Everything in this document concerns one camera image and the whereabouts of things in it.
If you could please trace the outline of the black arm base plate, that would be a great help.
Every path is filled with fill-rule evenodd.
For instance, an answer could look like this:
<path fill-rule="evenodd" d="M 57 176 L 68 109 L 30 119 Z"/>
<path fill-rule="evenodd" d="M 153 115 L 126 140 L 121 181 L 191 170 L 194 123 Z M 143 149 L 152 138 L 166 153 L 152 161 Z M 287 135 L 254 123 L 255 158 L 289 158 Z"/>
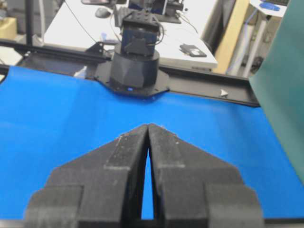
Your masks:
<path fill-rule="evenodd" d="M 111 63 L 100 63 L 96 66 L 90 66 L 85 75 L 85 79 L 99 82 L 113 93 L 130 97 L 151 97 L 156 94 L 164 93 L 170 90 L 170 77 L 163 71 L 158 71 L 156 83 L 144 88 L 135 88 L 130 85 L 122 85 L 113 79 L 110 79 Z"/>

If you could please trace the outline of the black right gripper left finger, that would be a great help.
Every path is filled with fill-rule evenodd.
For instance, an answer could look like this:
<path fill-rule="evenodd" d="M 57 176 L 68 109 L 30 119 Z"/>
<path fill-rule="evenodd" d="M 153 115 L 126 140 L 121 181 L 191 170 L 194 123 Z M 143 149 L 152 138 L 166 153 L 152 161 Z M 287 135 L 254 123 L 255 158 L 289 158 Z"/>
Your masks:
<path fill-rule="evenodd" d="M 148 125 L 55 168 L 26 209 L 27 228 L 120 228 L 141 217 Z"/>

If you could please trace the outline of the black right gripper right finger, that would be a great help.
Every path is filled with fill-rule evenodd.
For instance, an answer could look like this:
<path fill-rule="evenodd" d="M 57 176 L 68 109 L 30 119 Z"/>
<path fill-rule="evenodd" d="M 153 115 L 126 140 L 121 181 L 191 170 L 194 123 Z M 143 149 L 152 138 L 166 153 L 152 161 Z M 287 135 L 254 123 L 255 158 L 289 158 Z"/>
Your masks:
<path fill-rule="evenodd" d="M 262 228 L 254 190 L 232 164 L 149 127 L 155 209 L 166 228 Z"/>

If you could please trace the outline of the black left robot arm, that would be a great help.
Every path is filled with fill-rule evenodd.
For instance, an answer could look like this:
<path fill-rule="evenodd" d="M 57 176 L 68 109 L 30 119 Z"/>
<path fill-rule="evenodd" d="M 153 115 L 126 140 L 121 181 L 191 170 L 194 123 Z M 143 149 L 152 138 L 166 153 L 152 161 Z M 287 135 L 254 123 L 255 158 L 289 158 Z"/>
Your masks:
<path fill-rule="evenodd" d="M 162 42 L 161 22 L 184 7 L 181 0 L 130 0 L 114 12 L 122 39 L 115 46 L 109 84 L 119 89 L 154 86 L 159 72 L 156 45 Z"/>

